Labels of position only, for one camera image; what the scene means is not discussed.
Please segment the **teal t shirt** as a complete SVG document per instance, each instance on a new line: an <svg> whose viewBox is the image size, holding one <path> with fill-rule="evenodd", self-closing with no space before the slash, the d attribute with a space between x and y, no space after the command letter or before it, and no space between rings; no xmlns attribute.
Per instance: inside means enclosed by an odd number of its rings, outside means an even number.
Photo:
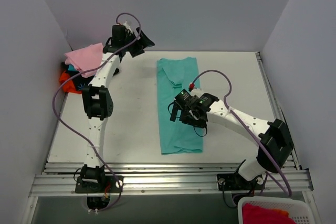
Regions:
<svg viewBox="0 0 336 224"><path fill-rule="evenodd" d="M170 120L174 98L199 75L196 58L181 60L162 58L156 62L157 107L159 137L162 155L179 153L202 153L203 130L183 124L177 114Z"/></svg>

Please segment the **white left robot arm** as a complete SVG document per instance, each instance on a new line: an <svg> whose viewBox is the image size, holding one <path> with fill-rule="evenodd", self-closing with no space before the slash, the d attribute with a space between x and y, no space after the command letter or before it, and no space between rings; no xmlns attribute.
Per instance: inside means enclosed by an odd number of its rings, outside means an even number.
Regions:
<svg viewBox="0 0 336 224"><path fill-rule="evenodd" d="M144 53L146 47L153 47L151 41L137 27L132 31L126 23L112 26L112 36L102 49L102 60L94 78L82 90L83 108L88 118L89 136L87 157L80 172L82 181L94 192L100 192L107 183L103 157L104 132L108 118L113 112L113 101L109 83L119 68L126 53L136 57Z"/></svg>

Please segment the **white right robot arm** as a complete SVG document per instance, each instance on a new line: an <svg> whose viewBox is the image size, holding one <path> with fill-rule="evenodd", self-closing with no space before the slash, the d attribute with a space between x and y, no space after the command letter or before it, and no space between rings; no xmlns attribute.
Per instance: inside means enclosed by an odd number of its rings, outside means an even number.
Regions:
<svg viewBox="0 0 336 224"><path fill-rule="evenodd" d="M244 189L265 172L279 173L294 149L287 124L280 120L267 121L226 106L224 101L209 93L177 95L169 104L172 122L194 128L207 129L207 123L215 123L236 132L253 142L257 153L239 165L233 175L236 187Z"/></svg>

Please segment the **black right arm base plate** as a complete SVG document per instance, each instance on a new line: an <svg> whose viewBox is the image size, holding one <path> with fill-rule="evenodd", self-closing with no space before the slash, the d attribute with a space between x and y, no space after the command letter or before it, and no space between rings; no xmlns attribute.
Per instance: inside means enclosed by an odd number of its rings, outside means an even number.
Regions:
<svg viewBox="0 0 336 224"><path fill-rule="evenodd" d="M220 191L249 191L261 190L264 179L261 175L253 178L251 181L243 179L237 173L220 173L216 175L217 186Z"/></svg>

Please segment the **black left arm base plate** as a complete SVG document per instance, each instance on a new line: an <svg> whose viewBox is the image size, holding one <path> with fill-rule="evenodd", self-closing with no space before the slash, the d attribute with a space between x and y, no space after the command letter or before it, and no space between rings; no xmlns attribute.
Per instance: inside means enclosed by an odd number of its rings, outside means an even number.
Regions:
<svg viewBox="0 0 336 224"><path fill-rule="evenodd" d="M101 182L94 179L77 178L75 193L98 194L98 193L120 193L123 191L123 176L116 180L112 175L106 176Z"/></svg>

